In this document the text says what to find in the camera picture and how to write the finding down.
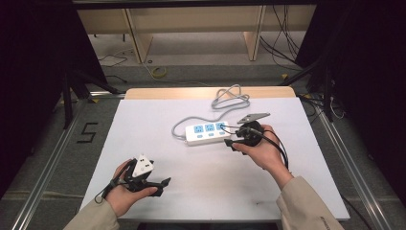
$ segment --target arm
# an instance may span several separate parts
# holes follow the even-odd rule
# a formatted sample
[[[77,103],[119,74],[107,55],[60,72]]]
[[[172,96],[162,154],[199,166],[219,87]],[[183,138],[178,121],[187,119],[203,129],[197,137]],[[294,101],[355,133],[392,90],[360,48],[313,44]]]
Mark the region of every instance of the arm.
[[[279,143],[271,126],[262,126],[266,137]],[[234,143],[236,150],[247,153],[267,170],[282,190],[277,204],[282,213],[283,229],[343,229],[317,193],[301,177],[294,178],[284,166],[279,151],[265,140],[255,147]]]
[[[121,171],[128,161],[122,163],[114,173],[114,177]],[[105,199],[98,197],[89,202],[78,214],[65,226],[69,229],[119,229],[117,218],[124,215],[129,208],[138,200],[153,195],[157,188],[150,187],[137,193],[131,193],[122,185],[115,187]]]

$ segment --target person's left hand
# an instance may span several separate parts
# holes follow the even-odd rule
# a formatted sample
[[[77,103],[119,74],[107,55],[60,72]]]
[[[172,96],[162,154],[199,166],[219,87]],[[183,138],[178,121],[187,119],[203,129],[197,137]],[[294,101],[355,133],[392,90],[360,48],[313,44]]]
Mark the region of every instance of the person's left hand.
[[[114,173],[114,177],[117,176],[118,173],[122,170],[122,168],[129,162],[130,160],[127,160],[120,165],[116,172]],[[128,212],[129,208],[138,200],[153,195],[158,188],[156,187],[150,187],[150,188],[145,188],[140,192],[132,193],[130,192],[125,186],[123,185],[118,185],[116,186],[113,190],[108,193],[107,197],[105,200],[107,200],[108,203],[110,203],[111,207],[114,210],[114,213],[116,214],[116,217],[119,218],[122,215],[124,215],[126,212]]]

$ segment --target blue outlet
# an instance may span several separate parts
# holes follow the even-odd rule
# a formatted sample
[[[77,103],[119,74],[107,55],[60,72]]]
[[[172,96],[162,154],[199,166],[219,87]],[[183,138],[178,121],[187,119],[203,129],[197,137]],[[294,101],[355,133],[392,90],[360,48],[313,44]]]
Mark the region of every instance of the blue outlet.
[[[214,125],[213,124],[204,125],[204,128],[206,129],[206,131],[214,131]]]
[[[194,133],[200,133],[203,132],[203,126],[194,126]]]
[[[224,123],[216,123],[215,124],[215,130],[223,130],[225,129],[225,124]]]

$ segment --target gray carpet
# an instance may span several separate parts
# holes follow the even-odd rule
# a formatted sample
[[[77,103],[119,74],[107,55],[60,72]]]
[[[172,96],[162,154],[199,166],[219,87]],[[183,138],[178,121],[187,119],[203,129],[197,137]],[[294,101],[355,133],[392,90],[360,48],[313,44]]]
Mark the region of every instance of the gray carpet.
[[[132,87],[202,86],[196,83],[179,84],[155,81],[148,75],[144,67],[104,67],[103,71],[106,76],[115,75],[127,81],[127,83],[124,83],[115,77],[108,78],[112,86],[121,90]],[[167,71],[167,76],[163,78],[165,81],[200,81],[216,86],[231,86],[235,83],[243,86],[277,85],[282,81],[281,74],[287,73],[292,76],[295,73],[295,71],[285,70],[278,66],[171,66],[167,68]],[[296,92],[302,93],[305,91],[304,85],[305,80],[300,80],[295,82],[293,87]],[[91,91],[100,90],[94,85],[89,85],[89,88]],[[98,162],[119,101],[119,99],[101,99],[97,103],[89,102],[86,104],[66,150],[63,152],[56,171],[47,186],[46,193],[34,213],[29,229],[62,229],[75,215]],[[304,103],[304,109],[307,114],[310,114],[313,108]],[[55,113],[51,116],[40,141],[36,145],[34,155],[27,159],[8,192],[0,201],[0,229],[11,228],[24,199],[34,187],[48,157],[54,150],[64,125],[63,112],[63,104],[57,104]],[[309,121],[315,119],[312,127],[339,192],[372,225],[371,219],[320,119],[316,118],[316,115],[308,119]],[[96,132],[96,135],[92,143],[81,144],[78,141],[89,140],[88,135],[81,135],[86,123],[97,123],[97,125],[89,126],[86,129]],[[351,120],[349,118],[334,119],[334,124],[393,227],[395,229],[406,229],[404,206],[397,199],[374,162],[368,157],[368,153],[353,128]],[[342,223],[346,229],[367,229],[355,212],[350,211],[350,213],[351,219]],[[129,220],[120,220],[120,222],[122,229],[134,229],[134,222]],[[161,226],[160,229],[173,227],[173,225],[165,224],[159,226]]]

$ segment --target hand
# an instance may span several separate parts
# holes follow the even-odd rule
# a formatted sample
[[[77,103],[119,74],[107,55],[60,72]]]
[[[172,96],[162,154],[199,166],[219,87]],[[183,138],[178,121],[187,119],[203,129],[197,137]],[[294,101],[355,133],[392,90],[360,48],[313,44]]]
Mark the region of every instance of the hand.
[[[280,142],[272,133],[274,129],[269,125],[262,125],[262,127],[265,130],[263,135],[278,145]],[[293,178],[292,174],[284,166],[281,153],[266,140],[260,140],[259,144],[254,147],[233,143],[233,148],[247,153],[258,166],[271,173],[281,189]]]
[[[118,173],[120,173],[120,170],[129,162],[130,160],[127,160],[120,165],[116,172],[114,173],[114,177],[117,176]],[[150,187],[150,188],[145,188],[140,192],[132,193],[130,192],[126,187],[123,185],[118,185],[116,186],[113,190],[108,193],[107,197],[105,200],[107,200],[108,203],[110,203],[111,207],[114,210],[114,213],[116,214],[116,217],[119,218],[122,215],[124,215],[126,212],[128,212],[129,208],[138,200],[153,195],[158,188],[156,187]]]

